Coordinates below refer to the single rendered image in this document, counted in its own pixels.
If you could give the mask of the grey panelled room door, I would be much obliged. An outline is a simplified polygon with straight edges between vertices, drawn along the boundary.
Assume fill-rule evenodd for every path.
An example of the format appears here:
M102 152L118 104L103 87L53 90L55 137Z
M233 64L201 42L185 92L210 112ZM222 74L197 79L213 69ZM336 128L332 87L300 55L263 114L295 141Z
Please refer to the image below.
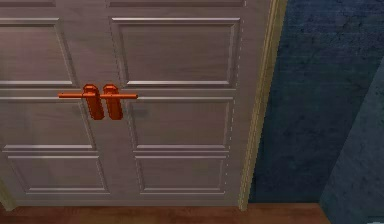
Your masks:
M85 99L119 84L106 0L0 0L0 179L18 206L129 200L125 121L93 120Z
M128 204L237 205L275 1L107 1Z

